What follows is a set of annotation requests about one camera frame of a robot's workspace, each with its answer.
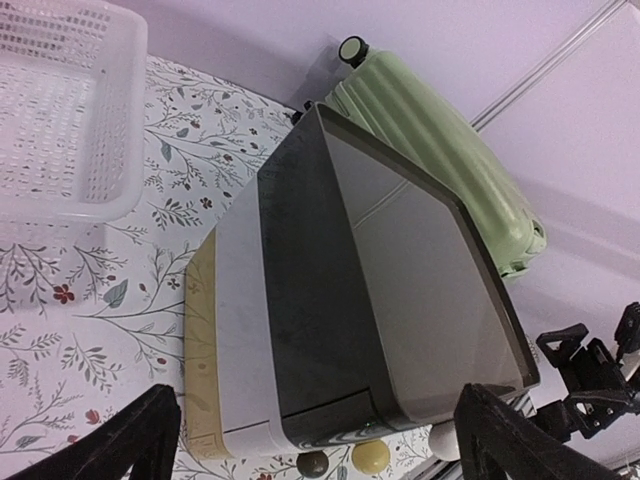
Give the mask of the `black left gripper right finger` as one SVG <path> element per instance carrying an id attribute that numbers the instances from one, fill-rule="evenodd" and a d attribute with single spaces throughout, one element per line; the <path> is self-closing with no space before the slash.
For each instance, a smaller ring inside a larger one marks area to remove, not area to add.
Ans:
<path id="1" fill-rule="evenodd" d="M 480 384 L 464 386 L 454 411 L 466 479 L 618 479 L 552 438 Z"/>

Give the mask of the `drawer cabinet with dark top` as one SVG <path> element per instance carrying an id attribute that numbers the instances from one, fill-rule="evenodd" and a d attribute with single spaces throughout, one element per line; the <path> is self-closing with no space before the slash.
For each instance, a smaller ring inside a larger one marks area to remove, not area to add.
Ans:
<path id="1" fill-rule="evenodd" d="M 449 421 L 468 383 L 540 380 L 464 203 L 325 105 L 191 258 L 184 340 L 200 460 L 365 442 Z"/>

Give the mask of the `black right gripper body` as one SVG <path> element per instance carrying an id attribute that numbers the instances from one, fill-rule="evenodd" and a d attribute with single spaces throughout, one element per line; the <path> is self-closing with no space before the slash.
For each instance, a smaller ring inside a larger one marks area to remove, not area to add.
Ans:
<path id="1" fill-rule="evenodd" d="M 614 352 L 598 338 L 583 345 L 587 335 L 587 327 L 578 323 L 536 339 L 568 395 L 538 409 L 535 424 L 562 443 L 576 431 L 590 439 L 622 415 L 639 413 L 639 304 L 624 309 Z"/>

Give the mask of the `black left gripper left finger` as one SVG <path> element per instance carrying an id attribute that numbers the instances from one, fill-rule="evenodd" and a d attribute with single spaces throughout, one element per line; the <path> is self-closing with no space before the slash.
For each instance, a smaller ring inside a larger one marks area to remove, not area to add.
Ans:
<path id="1" fill-rule="evenodd" d="M 24 479 L 169 479 L 181 409 L 174 389 L 156 384 L 86 438 L 13 474 Z"/>

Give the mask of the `green hard-shell suitcase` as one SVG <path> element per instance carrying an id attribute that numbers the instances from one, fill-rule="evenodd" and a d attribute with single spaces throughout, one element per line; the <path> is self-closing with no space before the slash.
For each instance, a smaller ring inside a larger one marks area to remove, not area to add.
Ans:
<path id="1" fill-rule="evenodd" d="M 477 131 L 398 55 L 376 50 L 357 35 L 343 40 L 337 54 L 352 71 L 325 96 L 325 104 L 454 192 L 500 275 L 523 275 L 546 249 L 546 232 Z"/>

